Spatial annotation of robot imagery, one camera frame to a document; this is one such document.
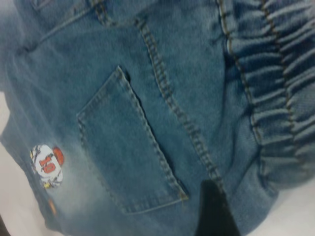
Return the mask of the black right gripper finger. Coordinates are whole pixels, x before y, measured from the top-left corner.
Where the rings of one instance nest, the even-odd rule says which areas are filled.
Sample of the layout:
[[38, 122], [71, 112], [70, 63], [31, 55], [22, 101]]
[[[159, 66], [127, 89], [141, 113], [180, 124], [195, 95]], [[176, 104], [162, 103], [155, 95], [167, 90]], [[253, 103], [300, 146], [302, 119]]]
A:
[[239, 236], [226, 195], [213, 181], [204, 180], [200, 189], [196, 236]]

